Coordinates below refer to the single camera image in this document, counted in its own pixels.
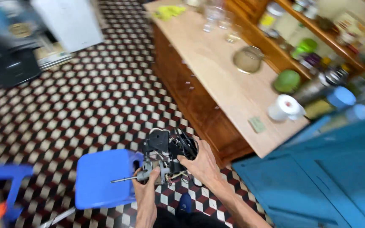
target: toilet paper roll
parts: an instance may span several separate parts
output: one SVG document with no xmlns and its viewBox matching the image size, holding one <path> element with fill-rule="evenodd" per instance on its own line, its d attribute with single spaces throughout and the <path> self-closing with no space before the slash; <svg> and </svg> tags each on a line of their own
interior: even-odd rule
<svg viewBox="0 0 365 228">
<path fill-rule="evenodd" d="M 284 94 L 268 107 L 268 115 L 275 121 L 296 120 L 304 114 L 303 107 L 292 96 Z"/>
</svg>

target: yellow cloth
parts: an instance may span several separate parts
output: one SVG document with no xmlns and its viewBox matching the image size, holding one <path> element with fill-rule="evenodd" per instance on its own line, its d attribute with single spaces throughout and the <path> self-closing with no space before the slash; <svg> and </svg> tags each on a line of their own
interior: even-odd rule
<svg viewBox="0 0 365 228">
<path fill-rule="evenodd" d="M 185 11 L 185 7 L 178 7 L 178 6 L 161 6 L 157 9 L 154 13 L 156 18 L 159 18 L 163 21 L 168 21 L 171 17 L 175 17 L 180 15 L 182 12 Z"/>
</svg>

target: black pants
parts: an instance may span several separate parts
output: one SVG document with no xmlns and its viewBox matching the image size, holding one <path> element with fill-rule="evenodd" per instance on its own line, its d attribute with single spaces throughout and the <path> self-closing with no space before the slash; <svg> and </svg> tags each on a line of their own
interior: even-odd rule
<svg viewBox="0 0 365 228">
<path fill-rule="evenodd" d="M 172 227 L 216 227 L 229 228 L 223 222 L 199 212 L 187 213 L 176 211 L 173 215 L 167 209 L 157 207 L 157 219 L 153 228 L 172 228 Z"/>
</svg>

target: blue lid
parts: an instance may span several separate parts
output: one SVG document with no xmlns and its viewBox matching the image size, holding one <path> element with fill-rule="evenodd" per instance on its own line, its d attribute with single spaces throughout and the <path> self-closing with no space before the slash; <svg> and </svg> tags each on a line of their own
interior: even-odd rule
<svg viewBox="0 0 365 228">
<path fill-rule="evenodd" d="M 346 117 L 349 120 L 349 122 L 364 120 L 365 119 L 365 105 L 357 104 L 357 105 L 354 105 L 353 107 L 349 108 L 346 111 Z"/>
<path fill-rule="evenodd" d="M 81 156 L 75 179 L 75 207 L 109 207 L 134 197 L 132 181 L 111 183 L 111 180 L 133 175 L 134 160 L 142 165 L 143 154 L 118 149 Z"/>
<path fill-rule="evenodd" d="M 326 98 L 338 110 L 356 103 L 356 97 L 345 87 L 337 87 L 332 94 Z"/>
</svg>

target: motor shaft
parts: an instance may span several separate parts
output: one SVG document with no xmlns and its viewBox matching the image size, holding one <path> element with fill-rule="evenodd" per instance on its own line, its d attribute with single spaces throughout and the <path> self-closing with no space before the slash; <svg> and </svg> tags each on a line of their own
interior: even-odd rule
<svg viewBox="0 0 365 228">
<path fill-rule="evenodd" d="M 113 181 L 111 181 L 111 183 L 116 183 L 116 182 L 121 182 L 121 181 L 126 181 L 126 180 L 133 180 L 133 179 L 137 179 L 137 178 L 138 178 L 137 176 L 127 177 L 127 178 L 122 178 L 119 180 L 113 180 Z"/>
</svg>

